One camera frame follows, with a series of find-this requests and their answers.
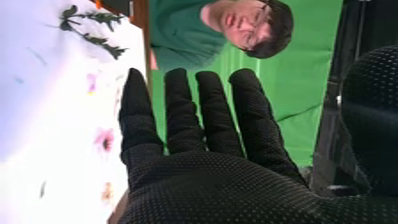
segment black glove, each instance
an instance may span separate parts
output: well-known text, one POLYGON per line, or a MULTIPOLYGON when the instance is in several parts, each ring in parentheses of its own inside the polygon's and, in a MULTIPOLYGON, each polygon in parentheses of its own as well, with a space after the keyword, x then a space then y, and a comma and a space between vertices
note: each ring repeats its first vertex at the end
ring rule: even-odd
POLYGON ((165 75, 163 156, 144 79, 129 70, 119 114, 129 175, 120 223, 398 223, 394 199, 334 200, 311 193, 252 71, 236 71, 229 78, 245 153, 216 74, 200 72, 197 82, 204 131, 186 71, 165 75))

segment green background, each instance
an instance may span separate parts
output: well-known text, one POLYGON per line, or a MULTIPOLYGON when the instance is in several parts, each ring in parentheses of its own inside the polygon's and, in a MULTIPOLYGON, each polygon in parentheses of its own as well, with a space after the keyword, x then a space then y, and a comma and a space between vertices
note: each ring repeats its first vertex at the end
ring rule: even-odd
MULTIPOLYGON (((343 0, 286 0, 295 16, 293 41, 287 49, 268 60, 248 58, 227 45, 213 65, 204 68, 220 75, 231 104, 227 77, 239 68, 257 74, 271 102, 286 150, 298 166, 312 164, 327 77, 343 0)), ((193 100, 197 84, 188 75, 193 100)), ((152 107, 158 133, 165 139, 163 74, 152 72, 152 107)))

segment green leaf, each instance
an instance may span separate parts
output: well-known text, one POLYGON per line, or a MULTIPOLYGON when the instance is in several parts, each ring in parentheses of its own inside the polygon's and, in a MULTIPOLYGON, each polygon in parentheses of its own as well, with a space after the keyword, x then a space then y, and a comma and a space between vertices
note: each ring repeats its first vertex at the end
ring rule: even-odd
POLYGON ((108 39, 106 38, 97 38, 97 37, 88 37, 88 41, 90 41, 92 44, 101 45, 108 41, 108 39))
POLYGON ((64 31, 72 31, 72 27, 71 27, 67 21, 64 21, 64 22, 60 23, 58 28, 60 28, 64 31))
POLYGON ((62 16, 67 18, 74 15, 76 12, 78 12, 78 7, 76 5, 72 5, 71 8, 62 12, 62 16))
POLYGON ((126 49, 120 49, 119 47, 112 47, 108 44, 103 44, 103 48, 108 51, 113 59, 117 60, 120 54, 124 53, 126 49))

